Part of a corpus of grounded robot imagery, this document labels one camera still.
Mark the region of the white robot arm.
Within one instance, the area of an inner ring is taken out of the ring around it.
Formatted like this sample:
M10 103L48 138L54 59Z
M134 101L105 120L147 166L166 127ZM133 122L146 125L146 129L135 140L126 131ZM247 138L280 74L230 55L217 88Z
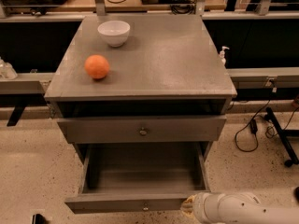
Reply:
M201 224L299 224L298 207L273 207L261 204L250 192L199 192L180 207Z

